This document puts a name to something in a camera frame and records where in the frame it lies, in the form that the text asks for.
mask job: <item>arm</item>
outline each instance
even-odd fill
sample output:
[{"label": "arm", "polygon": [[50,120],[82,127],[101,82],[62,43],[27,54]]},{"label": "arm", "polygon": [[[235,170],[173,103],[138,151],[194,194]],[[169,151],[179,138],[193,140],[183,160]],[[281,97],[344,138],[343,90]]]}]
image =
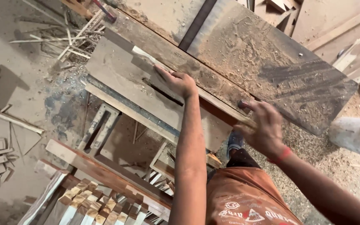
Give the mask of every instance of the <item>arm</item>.
[{"label": "arm", "polygon": [[249,145],[275,161],[277,166],[297,185],[307,199],[325,217],[335,224],[360,224],[360,201],[342,190],[331,179],[290,152],[282,143],[282,117],[271,105],[251,102],[246,105],[254,111],[258,129],[235,125]]},{"label": "arm", "polygon": [[155,66],[155,69],[163,76],[167,86],[183,97],[185,103],[176,149],[176,194],[169,224],[205,224],[206,153],[197,86],[187,74],[168,73],[160,66]]}]

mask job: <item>hand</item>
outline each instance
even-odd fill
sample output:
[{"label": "hand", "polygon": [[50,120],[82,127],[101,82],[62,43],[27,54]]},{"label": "hand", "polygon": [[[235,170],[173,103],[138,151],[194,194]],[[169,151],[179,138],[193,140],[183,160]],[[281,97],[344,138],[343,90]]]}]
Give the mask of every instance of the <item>hand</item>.
[{"label": "hand", "polygon": [[266,102],[251,101],[245,107],[255,115],[257,130],[251,131],[245,125],[234,125],[234,129],[243,134],[247,143],[268,159],[277,160],[284,150],[282,142],[282,116]]},{"label": "hand", "polygon": [[178,73],[174,71],[166,71],[159,65],[155,64],[154,68],[166,81],[166,85],[176,94],[182,96],[184,100],[192,95],[198,96],[198,89],[195,81],[185,73]]}]

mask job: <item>left hand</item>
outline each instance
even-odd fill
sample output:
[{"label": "left hand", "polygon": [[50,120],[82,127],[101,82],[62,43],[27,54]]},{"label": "left hand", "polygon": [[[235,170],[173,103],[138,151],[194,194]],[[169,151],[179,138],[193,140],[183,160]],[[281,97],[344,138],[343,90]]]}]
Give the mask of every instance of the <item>left hand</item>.
[{"label": "left hand", "polygon": [[184,100],[193,95],[198,96],[197,85],[195,84],[194,79],[188,74],[174,71],[168,72],[157,64],[154,65],[154,69],[156,69],[158,73],[162,75],[169,89],[182,96]]}]

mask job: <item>concrete floor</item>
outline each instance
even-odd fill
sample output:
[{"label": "concrete floor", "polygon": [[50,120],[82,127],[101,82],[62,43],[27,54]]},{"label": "concrete floor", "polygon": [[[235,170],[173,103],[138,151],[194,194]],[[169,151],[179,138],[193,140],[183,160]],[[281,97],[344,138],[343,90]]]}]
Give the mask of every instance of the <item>concrete floor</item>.
[{"label": "concrete floor", "polygon": [[[62,11],[59,1],[44,2]],[[20,0],[0,0],[0,108],[12,104],[10,114],[26,119],[46,132],[23,160],[15,161],[12,178],[0,187],[0,225],[17,224],[28,209],[21,203],[24,197],[38,196],[47,185],[48,180],[35,174],[33,168],[38,159],[48,158],[44,150],[48,140],[59,139],[75,146],[82,137],[84,122],[92,119],[92,112],[86,115],[85,110],[88,97],[80,83],[83,73],[77,70],[57,73],[53,70],[56,60],[41,52],[39,44],[8,43],[23,36],[17,23],[19,16],[48,20]],[[97,110],[97,101],[90,97],[93,107],[89,110]],[[357,94],[348,103],[343,116],[360,117],[359,104]],[[332,146],[326,135],[314,137],[288,123],[284,125],[284,141],[301,158],[360,199],[360,168],[349,166],[360,164],[360,155]],[[114,145],[116,142],[112,139],[109,143]],[[249,149],[249,152],[273,178],[286,202],[305,224],[327,223],[277,167],[267,163],[256,151]]]}]

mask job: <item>orange t-shirt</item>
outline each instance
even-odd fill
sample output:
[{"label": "orange t-shirt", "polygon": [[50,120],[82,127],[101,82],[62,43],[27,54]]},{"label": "orange t-shirt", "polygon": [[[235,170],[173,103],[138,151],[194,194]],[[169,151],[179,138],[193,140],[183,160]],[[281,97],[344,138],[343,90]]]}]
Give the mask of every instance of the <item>orange t-shirt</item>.
[{"label": "orange t-shirt", "polygon": [[217,170],[206,187],[206,224],[300,225],[267,173],[255,167]]}]

